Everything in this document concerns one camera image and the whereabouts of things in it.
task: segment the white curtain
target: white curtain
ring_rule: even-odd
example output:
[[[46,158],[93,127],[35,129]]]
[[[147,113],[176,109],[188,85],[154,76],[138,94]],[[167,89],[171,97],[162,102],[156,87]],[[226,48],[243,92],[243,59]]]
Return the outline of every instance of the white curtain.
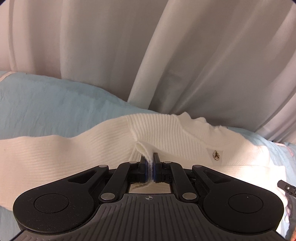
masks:
[[[296,143],[291,0],[6,0],[0,70]]]

